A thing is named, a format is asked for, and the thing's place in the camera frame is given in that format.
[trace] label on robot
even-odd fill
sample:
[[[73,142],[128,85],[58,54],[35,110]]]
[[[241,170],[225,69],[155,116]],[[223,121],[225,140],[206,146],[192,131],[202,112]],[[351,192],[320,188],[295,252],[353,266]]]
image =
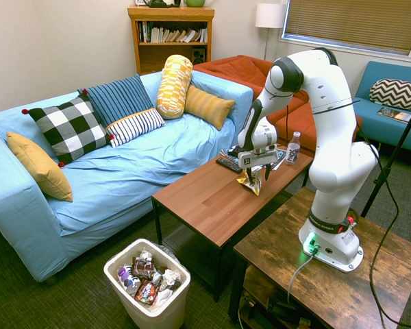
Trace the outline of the label on robot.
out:
[[[289,144],[288,149],[286,150],[286,161],[295,162],[299,156],[300,145],[298,144]]]
[[[344,235],[344,237],[342,238],[342,240],[344,241],[345,245],[348,245],[350,242],[352,242],[352,240],[355,238],[355,234],[353,233],[352,230],[349,230],[348,233],[346,235]]]

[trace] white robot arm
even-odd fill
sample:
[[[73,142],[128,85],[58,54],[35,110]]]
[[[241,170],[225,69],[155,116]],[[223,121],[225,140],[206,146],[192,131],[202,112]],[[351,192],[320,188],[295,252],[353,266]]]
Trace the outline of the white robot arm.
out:
[[[347,213],[377,162],[377,151],[363,142],[352,143],[356,117],[351,95],[330,51],[303,51],[273,63],[265,88],[238,135],[246,151],[239,155],[240,166],[272,162],[268,156],[259,157],[277,152],[271,147],[277,142],[277,130],[265,116],[284,108],[299,90],[308,93],[314,115],[316,151],[309,177],[317,189],[299,240],[305,253],[317,250],[316,258],[341,271],[352,271],[360,264],[363,251]]]

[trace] light blue couch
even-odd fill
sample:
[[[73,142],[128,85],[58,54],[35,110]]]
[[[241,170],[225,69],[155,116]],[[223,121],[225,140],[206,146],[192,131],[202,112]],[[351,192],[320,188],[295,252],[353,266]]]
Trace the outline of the light blue couch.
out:
[[[161,72],[141,79],[155,104]],[[236,101],[221,131],[184,114],[120,147],[96,149],[62,169],[73,191],[73,203],[41,192],[8,149],[5,133],[10,130],[41,144],[57,162],[38,126],[21,110],[57,106],[77,93],[0,112],[0,231],[35,280],[46,280],[80,254],[131,225],[152,209],[155,192],[206,163],[222,148],[237,143],[253,91],[195,71],[192,84]]]
[[[353,99],[354,101],[359,100],[359,102],[354,103],[353,107],[355,113],[362,118],[362,130],[369,139],[389,145],[397,145],[406,124],[376,114],[382,105],[373,103],[369,97],[372,85],[377,80],[386,78],[411,82],[411,66],[370,61],[365,68],[364,75]],[[405,139],[403,148],[411,150],[411,130]]]

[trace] window blinds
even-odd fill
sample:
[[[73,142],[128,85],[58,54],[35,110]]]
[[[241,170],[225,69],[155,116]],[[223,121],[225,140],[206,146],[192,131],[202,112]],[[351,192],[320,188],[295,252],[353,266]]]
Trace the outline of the window blinds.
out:
[[[411,0],[290,0],[285,35],[411,50]]]

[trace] blue striped pillow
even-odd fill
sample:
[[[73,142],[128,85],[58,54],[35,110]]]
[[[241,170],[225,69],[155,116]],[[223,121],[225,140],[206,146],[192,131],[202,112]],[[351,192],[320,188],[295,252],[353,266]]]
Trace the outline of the blue striped pillow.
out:
[[[104,127],[131,114],[153,108],[139,74],[100,86],[78,89],[78,92],[81,94],[85,90]]]

